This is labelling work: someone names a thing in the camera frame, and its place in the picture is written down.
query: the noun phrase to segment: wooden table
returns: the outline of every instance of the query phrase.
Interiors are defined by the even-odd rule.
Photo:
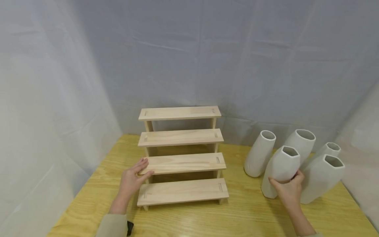
[[[139,136],[123,135],[101,162],[48,236],[94,236],[115,197],[121,172],[144,155],[137,147]],[[160,154],[206,152],[204,145],[160,148]],[[127,210],[135,224],[132,236],[295,236],[286,211],[278,199],[265,198],[262,178],[243,170],[247,146],[221,144],[227,169],[223,176],[229,199],[137,208],[137,195]],[[212,177],[210,172],[155,176],[154,182]],[[314,228],[324,236],[378,236],[342,183],[302,209]]]

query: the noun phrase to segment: wooden tiered shelf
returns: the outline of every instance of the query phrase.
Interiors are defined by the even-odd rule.
[[[194,202],[229,197],[221,171],[226,169],[218,144],[224,139],[220,129],[216,129],[216,119],[221,117],[217,106],[144,108],[139,116],[144,121],[146,132],[141,134],[138,146],[145,149],[149,165],[139,174],[154,170],[154,175],[213,171],[214,179],[188,180],[167,183],[152,183],[152,177],[139,190],[137,206],[148,206]],[[210,119],[210,129],[154,131],[152,121],[175,119]],[[208,144],[212,153],[153,156],[156,147]]]

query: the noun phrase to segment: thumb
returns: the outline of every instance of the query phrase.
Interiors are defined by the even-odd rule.
[[[273,179],[272,177],[268,177],[268,181],[270,181],[271,185],[272,185],[276,190],[279,189],[280,183],[278,183],[275,179]]]
[[[145,182],[146,179],[150,178],[152,175],[154,174],[154,171],[153,170],[150,170],[149,172],[147,172],[146,174],[142,175],[140,178],[138,178],[138,180],[143,183]]]

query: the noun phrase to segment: beige sleeve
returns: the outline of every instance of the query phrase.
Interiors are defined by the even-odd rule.
[[[303,237],[323,237],[323,235],[321,233],[317,233],[314,235],[307,235],[307,236],[303,236]]]
[[[96,237],[125,237],[127,233],[126,215],[106,214],[101,220]]]

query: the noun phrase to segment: wrist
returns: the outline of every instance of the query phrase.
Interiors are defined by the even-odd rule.
[[[109,214],[125,215],[126,209],[129,204],[129,198],[123,195],[118,195],[113,200],[111,207],[109,208]]]
[[[297,214],[302,213],[300,203],[294,203],[294,204],[291,204],[291,205],[285,205],[284,207],[287,210],[287,212],[288,212],[289,215],[291,215],[291,214],[297,215]]]

